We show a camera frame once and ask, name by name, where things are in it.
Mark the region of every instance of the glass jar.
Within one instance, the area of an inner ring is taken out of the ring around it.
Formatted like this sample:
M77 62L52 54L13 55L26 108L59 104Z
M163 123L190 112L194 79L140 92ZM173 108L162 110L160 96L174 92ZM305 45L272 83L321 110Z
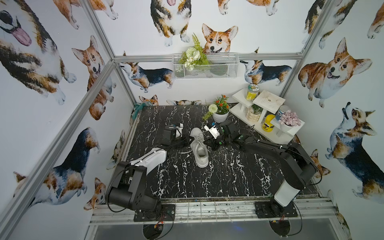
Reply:
M261 107L253 104L248 108L247 112L245 113L245 117L251 122L257 122L260 118L262 110L263 109Z
M249 84L247 88L247 94L245 95L245 99L248 101L253 101L257 95L259 94L260 88L256 84Z

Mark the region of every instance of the black bracket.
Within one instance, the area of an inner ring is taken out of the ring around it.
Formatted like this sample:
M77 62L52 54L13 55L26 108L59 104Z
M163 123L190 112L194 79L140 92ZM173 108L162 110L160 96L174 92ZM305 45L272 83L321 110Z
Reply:
M176 205L174 204L161 204L161 213L164 214L163 221L172 221L175 219ZM135 210L134 222L153 222L153 219L148 218L143 211Z

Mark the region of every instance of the succulent plant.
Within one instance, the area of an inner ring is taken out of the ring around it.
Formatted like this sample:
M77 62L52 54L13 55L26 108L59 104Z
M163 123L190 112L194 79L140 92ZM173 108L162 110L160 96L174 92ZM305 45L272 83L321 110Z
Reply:
M284 113L280 120L279 120L279 123L281 125L285 124L287 126L301 126L301 121L300 119L297 117L297 114L296 113L292 113L291 110L288 110L286 113Z

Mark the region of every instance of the yellow container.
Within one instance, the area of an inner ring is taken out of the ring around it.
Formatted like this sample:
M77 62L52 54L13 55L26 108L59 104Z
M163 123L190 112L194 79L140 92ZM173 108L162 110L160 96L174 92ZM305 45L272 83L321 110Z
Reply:
M271 124L272 119L274 119L275 116L273 114L269 114L267 117L265 117L264 124L262 125L262 129L266 132L271 132L273 130L274 125Z

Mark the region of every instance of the corgi illustration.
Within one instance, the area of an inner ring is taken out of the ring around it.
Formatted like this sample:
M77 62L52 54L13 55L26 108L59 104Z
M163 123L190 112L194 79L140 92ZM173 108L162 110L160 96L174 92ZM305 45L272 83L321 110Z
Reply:
M118 14L112 9L114 0L89 0L93 10L104 11L112 20L118 18ZM74 29L79 29L76 19L72 15L72 5L81 7L79 0L53 0L62 15L68 20Z
M24 185L24 183L26 182L26 180L28 179L27 176L23 176L17 172L13 172L13 174L15 175L16 177L16 181L17 181L17 186L16 186L16 189L15 189L15 192L13 193L13 197L16 196L16 194L19 192L20 188Z
M169 105L201 105L203 102L201 100L197 101L188 101L188 100L180 100L180 101L172 101L172 100L167 100L167 103Z
M276 13L276 3L279 0L247 0L248 2L252 3L256 6L265 6L266 7L266 13L268 16L271 16ZM229 0L217 0L218 3L218 9L222 15L227 14L226 11L228 9L228 2Z
M303 44L308 41L310 34L312 33L313 27L317 22L317 19L321 13L325 4L325 0L316 0L310 10L308 11L307 19L305 20L305 28L304 33L308 33L308 35L303 40Z
M160 36L164 36L164 45L172 45L172 37L180 34L181 41L189 43L185 33L191 17L191 0L152 0L151 16Z
M0 1L0 61L12 77L44 98L51 93L59 105L64 77L76 81L60 57L55 42L24 0Z
M310 90L308 99L312 101L313 96L319 98L319 104L323 108L325 99L332 97L353 75L364 72L371 65L370 59L354 59L349 55L346 40L343 38L332 61L328 64L307 64L298 77L302 86Z
M92 196L91 200L87 202L84 206L84 210L95 209L96 205L105 203L105 192L107 187L104 183L95 177L95 194Z
M141 90L144 90L145 93L148 92L148 88L162 83L163 81L169 84L168 88L172 88L173 80L173 71L168 68L161 69L142 69L139 63L120 63L119 66L123 69L129 80L140 87Z
M317 166L317 168L320 171L320 172L316 171L316 173L314 175L315 178L321 178L321 175L325 176L325 175L328 175L328 174L331 173L331 171L328 168L325 168L325 167L323 167L320 164L320 162L319 162L319 152L317 151L317 149L315 149L312 152L311 159L312 159L313 163Z
M249 61L240 61L245 65L245 80L251 84L265 83L267 81L278 79L279 86L282 84L289 76L292 68L287 65L283 66L265 66L263 60L249 60Z
M323 49L325 47L325 40L333 33L333 31L343 23L344 19L349 14L349 11L357 0L337 0L335 9L331 16L330 23L327 23L323 29L323 36L320 39L319 47Z
M375 20L373 20L371 27L368 31L368 38L375 38L375 33L379 33L381 27L384 25L384 3L376 13Z
M75 54L75 56L88 67L89 80L87 91L89 91L89 89L95 83L98 76L100 75L101 70L104 68L104 61L101 58L98 49L99 48L96 42L96 38L93 35L91 35L91 43L87 49L79 50L72 48L72 52ZM104 86L101 88L99 94L93 101L91 107L89 108L89 112L95 120L99 120L101 115L105 112L105 104L107 103L107 100L113 102L113 96L111 96L111 94L112 88L115 87L116 83L113 83L112 79L108 78L104 83Z
M115 150L113 151L113 155L111 157L111 161L109 162L109 164L107 166L107 170L113 169L116 166L116 164L118 163L118 159L119 159L119 156L121 153L122 146L124 144L124 140L125 140L125 131L123 129L121 131L120 139L116 143Z
M207 41L203 49L204 53L227 53L231 48L231 41L235 38L238 27L233 26L225 32L214 31L203 23L203 34Z
M151 99L143 98L142 96L139 96L140 101L144 102L150 102L153 106L158 106L159 102L157 101L157 95L154 95Z
M325 156L336 158L362 182L362 187L358 187L360 192L352 189L355 196L384 204L384 173L362 146L365 135L377 134L367 122L367 117L374 112L354 108L348 102L342 109L343 121L331 134L331 148Z
M30 207L38 203L59 205L68 202L75 193L80 196L81 190L87 191L84 182L85 170L89 158L89 151L96 147L100 152L96 133L92 128L84 129L64 162L54 167L33 198Z

